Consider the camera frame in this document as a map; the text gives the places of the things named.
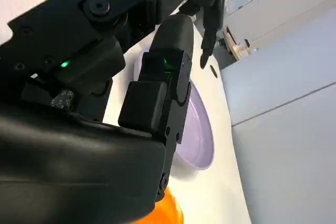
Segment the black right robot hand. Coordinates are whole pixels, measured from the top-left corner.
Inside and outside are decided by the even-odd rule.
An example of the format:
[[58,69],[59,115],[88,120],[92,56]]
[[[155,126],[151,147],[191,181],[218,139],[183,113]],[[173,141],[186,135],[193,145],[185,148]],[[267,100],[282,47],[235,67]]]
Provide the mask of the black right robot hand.
[[191,94],[184,0],[46,0],[1,45],[1,223],[128,223],[169,181]]

